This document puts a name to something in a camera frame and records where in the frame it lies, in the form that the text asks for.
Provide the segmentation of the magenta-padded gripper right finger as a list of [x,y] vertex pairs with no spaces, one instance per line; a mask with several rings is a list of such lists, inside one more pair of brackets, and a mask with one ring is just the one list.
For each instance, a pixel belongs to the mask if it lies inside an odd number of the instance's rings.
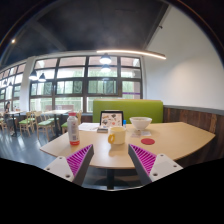
[[182,169],[165,154],[155,155],[133,144],[128,145],[128,154],[142,185],[147,185]]

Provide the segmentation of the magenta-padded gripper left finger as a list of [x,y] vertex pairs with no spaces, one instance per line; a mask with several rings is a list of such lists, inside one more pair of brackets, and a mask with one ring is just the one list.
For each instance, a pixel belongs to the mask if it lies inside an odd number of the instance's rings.
[[94,148],[90,144],[68,157],[57,157],[45,171],[81,186],[93,155]]

